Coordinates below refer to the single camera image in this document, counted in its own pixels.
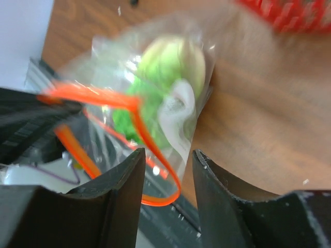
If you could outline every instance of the orange strap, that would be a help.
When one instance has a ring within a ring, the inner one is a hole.
[[[56,88],[52,89],[50,92],[48,92],[48,94],[50,95],[50,102],[54,101],[54,98],[62,98],[72,101],[79,101],[91,105],[108,105],[114,108],[128,110],[130,112],[131,121],[136,128],[137,133],[141,137],[142,141],[168,170],[169,174],[172,176],[177,186],[177,191],[167,198],[159,198],[143,194],[141,203],[154,207],[163,207],[173,203],[175,200],[178,199],[181,191],[180,180],[175,170],[171,167],[169,162],[166,160],[166,158],[163,156],[163,154],[153,141],[144,121],[140,117],[140,98],[119,94],[109,89],[85,87],[83,85],[73,83],[57,84]],[[85,169],[85,171],[89,174],[91,178],[95,178],[101,175],[101,171],[99,170],[99,168],[88,157],[86,152],[83,150],[79,142],[74,137],[73,133],[66,125],[62,125],[57,128],[55,130],[55,133],[59,140],[64,144],[67,150]]]

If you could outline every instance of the red plastic basket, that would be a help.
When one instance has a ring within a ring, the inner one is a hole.
[[[329,1],[238,0],[279,32],[331,33]]]

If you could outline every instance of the clear plastic bag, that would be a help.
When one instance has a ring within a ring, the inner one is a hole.
[[[71,129],[80,145],[92,151],[88,159],[100,173],[118,165],[138,147],[145,147],[146,177],[159,186],[162,197],[176,195],[163,201],[166,205],[179,196],[178,184],[197,118],[211,93],[215,46],[197,22],[176,13],[134,27],[113,40],[96,37],[91,54],[60,73],[71,87],[59,83],[50,93],[88,103],[84,113],[90,119],[89,127],[76,133],[77,128]],[[117,105],[100,99],[115,99]],[[92,147],[85,145],[86,137],[93,141]],[[143,203],[163,206],[153,200]]]

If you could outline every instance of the purple cable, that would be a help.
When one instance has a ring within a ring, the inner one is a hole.
[[[66,178],[63,178],[63,177],[60,177],[59,175],[53,173],[53,172],[49,172],[43,168],[40,168],[40,167],[35,167],[33,165],[26,165],[27,167],[30,167],[30,168],[33,168],[37,171],[40,171],[40,172],[43,172],[51,177],[54,177],[62,182],[66,182],[66,183],[69,183],[69,184],[73,184],[73,185],[78,185],[81,183],[81,179],[79,178],[79,175],[77,173],[77,171],[75,170],[75,168],[72,166],[72,161],[69,162],[68,166],[72,169],[73,173],[74,173],[74,176],[76,177],[76,181],[74,180],[70,180],[70,179],[66,179]]]

